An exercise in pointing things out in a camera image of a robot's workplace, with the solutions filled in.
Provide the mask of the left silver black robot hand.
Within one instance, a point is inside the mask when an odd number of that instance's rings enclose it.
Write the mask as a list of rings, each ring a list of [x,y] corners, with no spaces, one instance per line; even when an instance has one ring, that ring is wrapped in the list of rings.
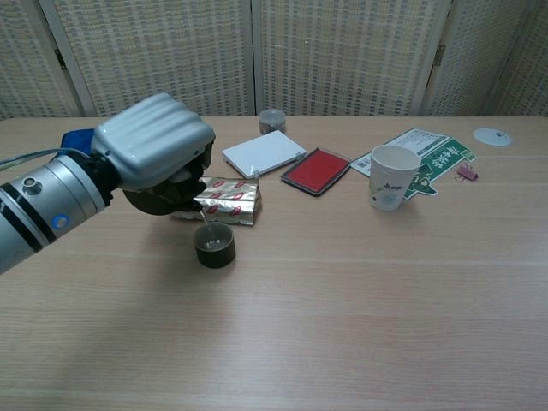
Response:
[[[198,114],[161,92],[99,124],[91,149],[113,164],[119,188],[139,192],[169,180],[214,140]]]

